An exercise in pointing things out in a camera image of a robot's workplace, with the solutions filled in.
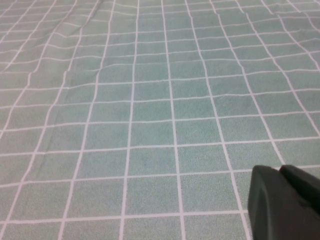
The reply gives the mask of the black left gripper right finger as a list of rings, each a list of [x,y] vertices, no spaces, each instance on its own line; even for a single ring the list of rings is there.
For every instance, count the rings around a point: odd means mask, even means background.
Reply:
[[[320,212],[320,179],[293,165],[282,165],[280,174],[316,213]]]

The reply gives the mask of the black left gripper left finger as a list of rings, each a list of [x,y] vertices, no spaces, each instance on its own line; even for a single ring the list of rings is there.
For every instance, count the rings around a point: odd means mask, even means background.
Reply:
[[[279,170],[252,169],[247,203],[255,240],[318,240],[320,213],[290,186]]]

